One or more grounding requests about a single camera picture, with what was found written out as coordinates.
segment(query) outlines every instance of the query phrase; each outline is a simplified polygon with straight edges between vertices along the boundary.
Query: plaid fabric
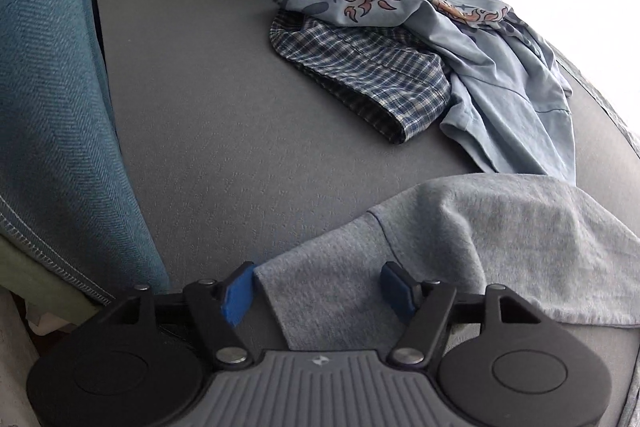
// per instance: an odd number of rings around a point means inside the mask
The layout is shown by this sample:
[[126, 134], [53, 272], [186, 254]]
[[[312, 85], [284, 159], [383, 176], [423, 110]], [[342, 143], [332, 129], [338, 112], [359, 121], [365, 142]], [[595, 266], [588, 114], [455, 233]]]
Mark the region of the plaid fabric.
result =
[[280, 10], [270, 39], [279, 55], [391, 143], [424, 131], [449, 103], [442, 59], [402, 26], [333, 26]]

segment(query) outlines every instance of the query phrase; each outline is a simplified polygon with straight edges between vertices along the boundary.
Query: gray table surface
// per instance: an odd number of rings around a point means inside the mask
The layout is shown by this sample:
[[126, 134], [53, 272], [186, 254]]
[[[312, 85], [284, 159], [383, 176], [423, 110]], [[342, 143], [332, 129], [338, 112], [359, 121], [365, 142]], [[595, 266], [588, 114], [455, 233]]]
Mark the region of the gray table surface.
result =
[[[429, 178], [477, 171], [434, 124], [392, 146], [271, 49], [271, 0], [98, 0], [116, 131], [176, 287], [289, 250]], [[640, 233], [640, 160], [572, 81], [577, 184]], [[614, 375], [616, 424], [640, 338], [569, 327]], [[263, 298], [241, 325], [283, 339]]]

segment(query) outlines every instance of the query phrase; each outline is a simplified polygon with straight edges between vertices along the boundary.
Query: green fabric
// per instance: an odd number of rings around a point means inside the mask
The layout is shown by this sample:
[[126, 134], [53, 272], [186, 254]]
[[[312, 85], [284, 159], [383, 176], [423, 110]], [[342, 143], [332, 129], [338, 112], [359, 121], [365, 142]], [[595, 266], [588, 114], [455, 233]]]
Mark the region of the green fabric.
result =
[[0, 286], [72, 324], [81, 324], [99, 307], [0, 235]]

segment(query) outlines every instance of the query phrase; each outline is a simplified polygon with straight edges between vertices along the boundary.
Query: black circular motor housing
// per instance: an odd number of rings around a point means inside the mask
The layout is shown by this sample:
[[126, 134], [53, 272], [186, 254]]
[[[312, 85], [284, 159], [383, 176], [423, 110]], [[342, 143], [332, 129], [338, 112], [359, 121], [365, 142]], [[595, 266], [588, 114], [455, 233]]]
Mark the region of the black circular motor housing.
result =
[[27, 393], [44, 426], [159, 426], [195, 399], [202, 363], [186, 347], [164, 340], [144, 309], [135, 324], [95, 317], [35, 363]]
[[481, 334], [440, 362], [441, 391], [467, 417], [492, 427], [595, 425], [609, 403], [604, 362], [528, 303], [519, 309], [524, 320], [504, 321], [519, 306], [506, 299], [500, 305], [499, 293], [487, 290]]

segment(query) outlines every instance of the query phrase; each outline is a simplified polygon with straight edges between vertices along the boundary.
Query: pile of clothes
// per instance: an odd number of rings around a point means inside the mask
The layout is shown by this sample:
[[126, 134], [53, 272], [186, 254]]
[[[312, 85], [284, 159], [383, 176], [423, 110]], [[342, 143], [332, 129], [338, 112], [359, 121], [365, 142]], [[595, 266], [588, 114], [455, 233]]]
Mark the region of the pile of clothes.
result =
[[440, 127], [485, 172], [575, 185], [551, 47], [502, 0], [275, 0], [276, 51], [400, 144]]

